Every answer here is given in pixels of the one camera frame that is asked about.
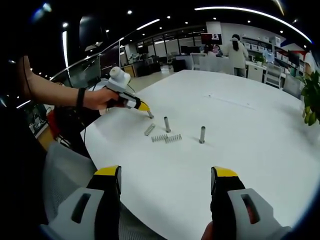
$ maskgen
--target metal cylinder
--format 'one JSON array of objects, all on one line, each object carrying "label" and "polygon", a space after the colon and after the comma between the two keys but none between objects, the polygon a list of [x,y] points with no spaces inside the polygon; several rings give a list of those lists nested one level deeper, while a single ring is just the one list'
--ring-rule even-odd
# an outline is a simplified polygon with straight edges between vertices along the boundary
[{"label": "metal cylinder", "polygon": [[206,134],[206,127],[201,127],[201,134],[200,134],[200,140],[199,143],[204,144],[205,143],[205,134]]},{"label": "metal cylinder", "polygon": [[151,118],[151,119],[153,119],[155,116],[153,116],[152,115],[152,113],[150,112],[150,111],[147,111],[148,112],[148,114],[149,114],[149,117]]},{"label": "metal cylinder", "polygon": [[168,121],[168,118],[166,116],[164,117],[164,124],[165,124],[165,131],[167,133],[170,133],[171,130],[170,130],[170,126],[169,126],[169,121]]}]

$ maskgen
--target black wristband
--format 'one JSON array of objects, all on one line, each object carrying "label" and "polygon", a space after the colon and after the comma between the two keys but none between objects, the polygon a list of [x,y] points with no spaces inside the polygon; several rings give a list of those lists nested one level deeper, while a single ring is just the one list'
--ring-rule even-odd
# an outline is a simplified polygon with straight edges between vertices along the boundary
[{"label": "black wristband", "polygon": [[82,108],[84,106],[84,98],[85,98],[86,89],[84,87],[80,88],[78,91],[78,97],[76,99],[76,108]]}]

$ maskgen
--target floor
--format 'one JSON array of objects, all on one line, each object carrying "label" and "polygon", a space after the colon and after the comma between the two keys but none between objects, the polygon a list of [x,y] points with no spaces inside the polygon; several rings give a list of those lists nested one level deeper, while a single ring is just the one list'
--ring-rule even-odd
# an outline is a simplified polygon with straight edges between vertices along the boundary
[{"label": "floor", "polygon": [[174,74],[174,70],[169,66],[162,66],[161,71],[155,72],[148,76],[134,77],[131,79],[129,85],[135,92],[139,92],[146,87],[155,84],[156,82]]}]

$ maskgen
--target round table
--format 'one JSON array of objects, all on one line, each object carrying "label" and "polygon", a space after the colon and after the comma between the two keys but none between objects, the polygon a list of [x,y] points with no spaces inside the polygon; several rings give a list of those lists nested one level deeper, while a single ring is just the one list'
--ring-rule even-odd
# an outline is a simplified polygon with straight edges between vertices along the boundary
[{"label": "round table", "polygon": [[[191,70],[136,95],[154,119],[111,109],[87,127],[85,144],[98,169],[122,166],[120,199],[149,228],[169,240],[201,239],[211,221],[212,166],[237,172],[273,206],[281,225],[297,223],[320,180],[320,156],[301,131],[300,100],[250,79]],[[165,116],[169,135],[182,140],[151,141],[166,133]]]}]

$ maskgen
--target spring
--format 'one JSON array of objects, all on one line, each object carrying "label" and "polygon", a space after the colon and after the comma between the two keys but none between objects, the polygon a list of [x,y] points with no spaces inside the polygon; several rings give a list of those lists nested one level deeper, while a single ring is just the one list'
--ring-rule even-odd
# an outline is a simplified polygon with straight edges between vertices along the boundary
[{"label": "spring", "polygon": [[163,140],[167,140],[168,139],[168,135],[167,134],[163,134],[163,135],[158,135],[158,136],[152,136],[151,140],[152,142],[159,142],[159,141],[163,141]]},{"label": "spring", "polygon": [[144,132],[144,135],[149,136],[149,134],[153,131],[153,129],[156,127],[155,124],[151,124],[148,129]]},{"label": "spring", "polygon": [[180,140],[182,140],[182,136],[181,136],[181,134],[177,134],[177,135],[169,136],[168,138],[166,138],[165,143],[168,144],[168,143],[172,143],[172,142],[180,141]]}]

